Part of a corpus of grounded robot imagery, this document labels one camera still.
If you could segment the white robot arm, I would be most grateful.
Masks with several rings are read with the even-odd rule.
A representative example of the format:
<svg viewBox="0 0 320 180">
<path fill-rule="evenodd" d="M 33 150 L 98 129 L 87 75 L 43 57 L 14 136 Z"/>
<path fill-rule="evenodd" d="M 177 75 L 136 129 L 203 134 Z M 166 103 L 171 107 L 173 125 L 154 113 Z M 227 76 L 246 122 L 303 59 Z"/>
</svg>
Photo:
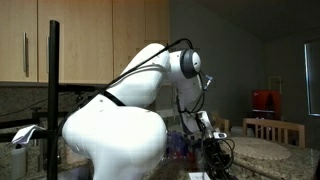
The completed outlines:
<svg viewBox="0 0 320 180">
<path fill-rule="evenodd" d="M 167 129 L 162 117 L 147 107 L 164 77 L 177 88 L 186 134 L 210 132 L 206 144 L 226 138 L 213 130 L 205 111 L 187 109 L 205 91 L 200 71 L 201 59 L 193 49 L 171 52 L 161 44 L 149 44 L 117 80 L 67 117 L 62 136 L 74 152 L 92 161 L 93 180 L 140 180 L 160 163 L 167 149 Z"/>
</svg>

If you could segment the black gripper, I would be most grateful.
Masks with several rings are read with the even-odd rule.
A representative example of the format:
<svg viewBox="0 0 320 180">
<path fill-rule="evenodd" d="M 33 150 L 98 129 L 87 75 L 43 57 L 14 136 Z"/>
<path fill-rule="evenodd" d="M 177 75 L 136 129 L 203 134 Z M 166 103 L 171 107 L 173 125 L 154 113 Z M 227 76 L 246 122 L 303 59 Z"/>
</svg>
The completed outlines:
<svg viewBox="0 0 320 180">
<path fill-rule="evenodd" d="M 206 139 L 203 144 L 205 171 L 212 180 L 236 180 L 228 169 L 234 161 L 235 145 L 227 139 Z"/>
</svg>

